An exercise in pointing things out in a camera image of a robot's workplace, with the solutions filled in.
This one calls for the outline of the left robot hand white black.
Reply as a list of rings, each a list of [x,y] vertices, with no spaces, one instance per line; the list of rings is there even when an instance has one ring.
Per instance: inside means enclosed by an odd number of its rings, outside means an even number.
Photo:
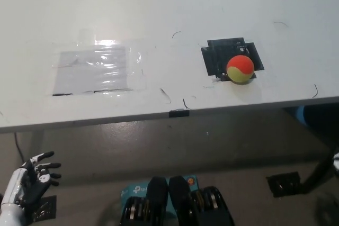
[[[20,208],[36,204],[52,186],[58,186],[56,179],[60,174],[49,170],[59,168],[60,163],[41,163],[41,160],[52,157],[53,151],[41,153],[28,159],[16,169],[7,185],[1,204],[14,204]]]

